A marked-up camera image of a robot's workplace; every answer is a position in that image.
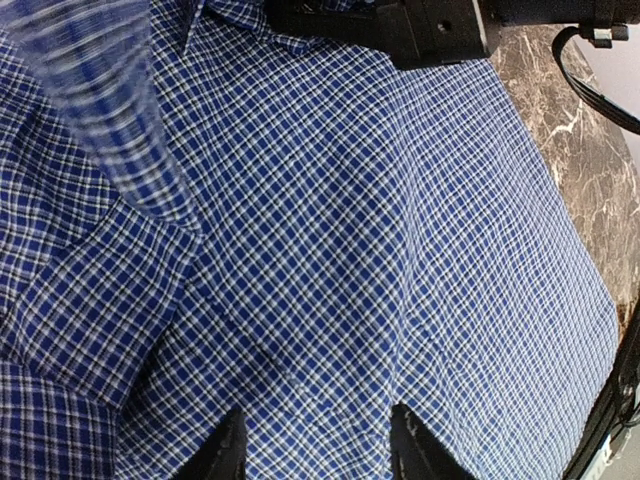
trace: black device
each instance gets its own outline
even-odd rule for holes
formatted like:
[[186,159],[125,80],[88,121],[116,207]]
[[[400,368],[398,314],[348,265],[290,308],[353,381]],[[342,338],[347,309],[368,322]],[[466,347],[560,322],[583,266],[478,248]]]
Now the black device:
[[596,48],[629,38],[640,23],[640,0],[356,0],[348,11],[324,0],[266,0],[271,27],[294,36],[325,37],[389,54],[396,68],[411,70],[486,58],[503,26],[577,24],[562,31],[553,54],[565,79],[585,103],[640,135],[640,120],[566,71],[562,49],[574,35]]

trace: shirt sleeve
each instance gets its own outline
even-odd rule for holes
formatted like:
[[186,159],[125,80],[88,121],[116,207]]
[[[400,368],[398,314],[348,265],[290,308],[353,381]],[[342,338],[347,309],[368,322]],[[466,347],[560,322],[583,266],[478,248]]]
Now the shirt sleeve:
[[5,0],[0,26],[125,202],[197,232],[155,97],[149,2]]

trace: black cable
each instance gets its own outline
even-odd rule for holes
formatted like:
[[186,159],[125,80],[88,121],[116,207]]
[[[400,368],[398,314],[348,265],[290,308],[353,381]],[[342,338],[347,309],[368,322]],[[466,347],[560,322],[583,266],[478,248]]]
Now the black cable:
[[569,73],[562,63],[562,50],[575,35],[580,35],[578,27],[567,27],[553,40],[552,51],[562,76],[569,86],[587,105],[625,130],[640,135],[640,119],[620,108],[607,97],[594,90],[582,80]]

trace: marble surface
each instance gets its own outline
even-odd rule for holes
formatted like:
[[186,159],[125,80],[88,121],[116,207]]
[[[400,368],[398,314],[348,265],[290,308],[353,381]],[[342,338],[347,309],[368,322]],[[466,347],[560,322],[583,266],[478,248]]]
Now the marble surface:
[[[565,83],[551,55],[559,30],[505,29],[492,62],[618,306],[622,337],[640,292],[640,177],[620,128]],[[574,74],[597,84],[573,42],[564,60]]]

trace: checkered fabric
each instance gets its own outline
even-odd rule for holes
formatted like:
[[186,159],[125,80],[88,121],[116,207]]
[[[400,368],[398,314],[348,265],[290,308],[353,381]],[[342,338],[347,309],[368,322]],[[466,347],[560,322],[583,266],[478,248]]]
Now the checkered fabric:
[[240,406],[249,478],[388,478],[403,401],[558,478],[616,315],[495,73],[259,6],[0,2],[0,475],[169,478]]

